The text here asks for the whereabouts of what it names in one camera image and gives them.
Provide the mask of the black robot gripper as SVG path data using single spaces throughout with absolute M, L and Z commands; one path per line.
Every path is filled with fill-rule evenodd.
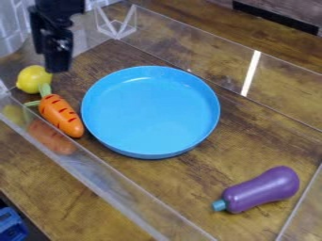
M 73 33 L 68 29 L 46 31 L 49 27 L 69 28 L 76 14 L 82 14 L 84 0 L 33 0 L 28 7 L 32 42 L 37 54 L 44 55 L 45 70 L 50 73 L 66 72 L 72 64 Z

